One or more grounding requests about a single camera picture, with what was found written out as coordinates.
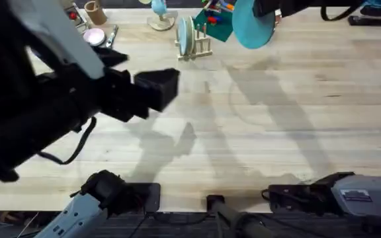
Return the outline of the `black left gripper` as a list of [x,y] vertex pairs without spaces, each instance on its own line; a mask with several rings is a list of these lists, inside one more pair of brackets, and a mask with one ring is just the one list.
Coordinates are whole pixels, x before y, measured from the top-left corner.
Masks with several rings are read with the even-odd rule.
[[[128,55],[112,48],[93,46],[105,67],[128,61]],[[146,119],[149,109],[164,111],[179,91],[180,71],[167,68],[135,74],[105,69],[100,79],[90,79],[76,65],[69,65],[61,74],[61,128],[78,130],[88,119],[101,112],[121,122],[133,117]]]

